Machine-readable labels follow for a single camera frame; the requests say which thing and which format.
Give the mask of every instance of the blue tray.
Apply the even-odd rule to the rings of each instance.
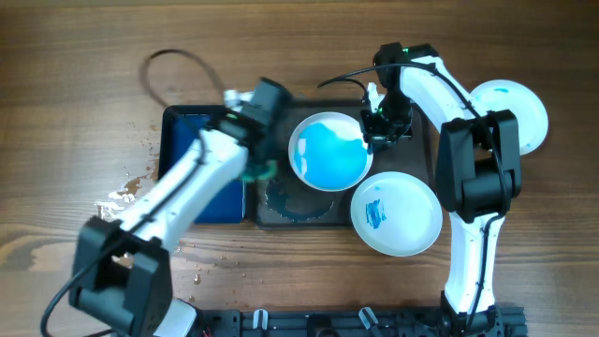
[[[168,109],[177,109],[188,121],[202,126],[209,115],[223,106],[173,106],[162,117],[158,179],[185,154],[196,137],[181,121],[172,117]],[[234,181],[223,188],[196,219],[197,224],[238,224],[245,216],[245,185]]]

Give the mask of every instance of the table surface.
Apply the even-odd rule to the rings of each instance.
[[[1,9],[0,336],[38,335],[82,224],[131,206],[112,192],[128,187],[139,198],[153,185],[162,111],[137,80],[150,52],[201,54],[228,88],[251,90],[266,76],[296,94],[348,97],[359,91],[314,86],[368,66],[397,40],[431,43],[467,89],[510,79],[541,97],[549,133],[522,158],[494,291],[499,303],[525,307],[531,336],[596,336],[598,9],[529,0]],[[201,71],[177,57],[158,60],[151,78],[173,104],[218,103]],[[392,308],[438,303],[450,228],[406,258],[381,256],[352,230],[249,224],[194,227],[181,245],[175,296],[201,308]],[[51,319],[61,336],[101,327],[65,303]]]

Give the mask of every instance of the white bowl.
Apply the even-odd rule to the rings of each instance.
[[[532,152],[543,143],[549,130],[547,111],[529,88],[514,81],[494,80],[480,84],[471,95],[493,111],[514,113],[518,120],[520,154]]]
[[[356,121],[355,119],[353,119],[350,116],[347,116],[347,115],[339,113],[339,112],[317,113],[315,115],[312,115],[312,116],[306,118],[301,123],[299,123],[299,125],[296,127],[296,129],[291,134],[291,138],[289,139],[289,147],[287,149],[288,155],[289,155],[289,163],[291,164],[291,168],[296,173],[296,175],[304,183],[311,186],[312,188],[320,190],[320,191],[325,191],[325,192],[343,191],[343,190],[348,189],[348,188],[354,186],[355,184],[361,182],[362,179],[364,179],[364,177],[366,177],[366,174],[368,173],[369,169],[371,168],[371,165],[373,164],[373,155],[372,154],[366,154],[366,164],[364,166],[364,169],[359,174],[359,176],[354,181],[347,182],[343,186],[338,186],[337,188],[330,188],[330,187],[326,187],[326,186],[322,186],[322,185],[319,186],[319,185],[309,182],[306,179],[306,174],[308,172],[308,169],[311,169],[311,168],[319,169],[319,168],[312,167],[312,166],[311,166],[311,168],[308,168],[307,160],[305,158],[303,158],[303,155],[306,152],[307,140],[301,139],[300,136],[301,136],[302,132],[304,130],[306,130],[306,128],[308,126],[317,125],[317,124],[322,124],[323,126],[326,127],[326,129],[332,131],[334,133],[334,136],[336,136],[336,139],[339,139],[340,141],[352,141],[352,140],[359,139],[361,141],[361,146],[364,148],[364,150],[368,149],[368,144],[364,141],[364,138],[362,136],[362,131],[360,129],[358,121]],[[295,160],[296,150],[299,150],[302,153],[300,167],[297,165],[296,160]],[[327,164],[333,165],[335,163],[328,161],[328,162],[324,162],[324,163],[320,162],[317,164],[319,166],[325,166]]]
[[[383,172],[362,183],[351,203],[359,237],[390,256],[412,256],[428,249],[443,225],[441,204],[418,178]]]

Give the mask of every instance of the blue stain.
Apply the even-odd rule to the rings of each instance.
[[[369,204],[366,204],[366,221],[374,229],[377,229],[381,222],[387,220],[385,216],[385,206],[381,203],[381,199],[375,200]]]
[[[295,165],[301,170],[301,159],[306,160],[308,170],[304,178],[314,186],[346,188],[366,167],[367,152],[362,139],[340,139],[322,123],[306,127],[299,139],[306,139],[306,151],[301,155],[296,147]]]

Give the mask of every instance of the blue ink mark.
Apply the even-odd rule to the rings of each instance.
[[[377,229],[381,222],[387,220],[385,216],[385,206],[381,203],[381,199],[375,200],[369,204],[366,204],[366,221],[374,229]]]
[[[367,151],[362,139],[340,139],[322,123],[309,125],[299,135],[306,140],[305,153],[298,147],[293,154],[301,171],[301,160],[307,164],[304,178],[308,183],[325,189],[343,189],[354,183],[366,167]]]

